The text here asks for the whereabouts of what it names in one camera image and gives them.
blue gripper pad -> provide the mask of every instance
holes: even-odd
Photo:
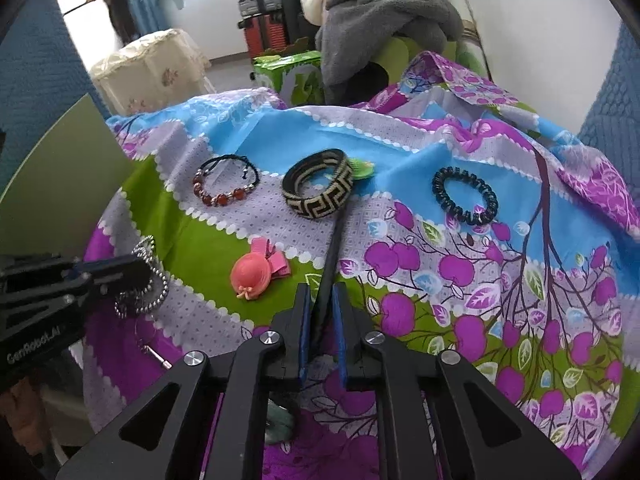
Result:
[[[311,292],[307,287],[305,297],[305,313],[302,317],[302,331],[300,333],[300,381],[306,381],[306,371],[308,369],[309,354],[309,324],[311,322]]]
[[[338,291],[334,285],[334,293],[332,294],[332,304],[334,308],[334,332],[335,342],[338,346],[338,370],[340,370],[340,382],[342,387],[346,387],[347,381],[347,345],[344,341],[344,327],[342,326],[342,311],[340,309],[340,301],[338,300]]]

floral fabric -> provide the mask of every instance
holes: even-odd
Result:
[[[422,54],[412,64],[425,61],[422,76],[414,70],[365,110],[283,110],[261,90],[113,118],[110,125],[137,161],[136,171],[105,211],[88,256],[109,256],[107,249],[126,253],[153,234],[172,275],[167,301],[153,319],[140,322],[156,327],[154,348],[171,359],[191,349],[231,351],[290,305],[296,283],[318,289],[332,220],[296,216],[280,193],[282,175],[302,156],[329,147],[369,160],[376,173],[354,190],[338,269],[351,302],[409,348],[459,351],[590,478],[615,449],[611,433],[624,435],[618,414],[633,412],[638,402],[625,389],[640,364],[640,349],[630,343],[640,327],[640,253],[627,235],[638,214],[623,202],[626,216],[617,209],[616,218],[604,215],[613,214],[626,189],[601,154],[589,158],[581,144],[556,132],[558,141],[568,139],[558,142],[556,156],[523,133],[553,128],[541,126],[507,92],[469,81],[468,71],[449,62],[432,69],[427,58],[436,63]],[[415,84],[407,85],[409,78]],[[460,78],[474,86],[473,96],[462,97],[468,87],[449,89]],[[502,96],[492,97],[491,116],[476,104],[482,95]],[[394,96],[401,98],[391,108]],[[443,117],[370,112],[402,114],[432,99]],[[246,155],[260,169],[250,199],[214,209],[193,196],[193,173],[212,152]],[[429,190],[443,166],[468,170],[492,186],[499,210],[491,225],[471,228],[442,212]],[[233,189],[237,169],[224,166],[207,185]],[[314,186],[326,182],[322,175]],[[598,182],[596,195],[581,191]],[[453,184],[454,200],[482,211],[479,196]],[[284,252],[292,276],[274,280],[249,304],[225,280],[255,236]],[[133,330],[109,306],[88,323],[88,405],[97,428],[161,373],[156,362],[135,353]],[[374,395],[345,391],[332,333],[323,345],[297,396],[298,436],[265,448],[265,479],[379,476]],[[108,413],[100,413],[103,404],[111,406]],[[432,445],[424,443],[425,452]]]

spiral hair tie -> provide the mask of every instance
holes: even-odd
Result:
[[[477,189],[482,198],[484,198],[485,210],[481,213],[472,213],[471,211],[463,210],[453,202],[444,189],[444,183],[450,178],[469,184],[474,189]],[[473,173],[469,173],[467,170],[460,170],[460,168],[453,168],[452,166],[439,170],[433,177],[433,193],[444,212],[449,213],[459,222],[464,222],[471,226],[490,224],[498,214],[498,198],[494,190],[484,180]]]

black cord bracelet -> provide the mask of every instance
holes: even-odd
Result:
[[[477,189],[484,198],[485,210],[481,213],[472,213],[464,211],[459,205],[451,199],[447,191],[444,189],[444,183],[447,179],[459,180],[471,187]],[[448,166],[439,170],[433,177],[433,194],[444,212],[455,217],[459,222],[464,222],[471,226],[490,224],[498,214],[498,198],[494,190],[481,178],[467,170],[453,168]]]
[[[221,160],[240,160],[241,162],[244,162],[242,178],[246,179],[246,174],[248,173],[249,168],[251,168],[254,172],[254,180],[252,183],[246,184],[242,187],[237,187],[233,191],[229,191],[227,193],[220,193],[215,197],[204,191],[204,179],[209,173],[211,173],[211,171],[213,171]],[[248,158],[243,155],[220,155],[205,161],[198,171],[196,171],[196,174],[193,177],[193,193],[201,199],[202,203],[206,206],[227,205],[231,199],[244,200],[247,194],[251,193],[258,184],[260,184],[260,175],[258,174],[257,168],[249,162]]]

green box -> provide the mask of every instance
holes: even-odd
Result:
[[[254,59],[258,86],[274,89],[287,106],[322,105],[320,52],[311,50],[293,56],[263,56]]]

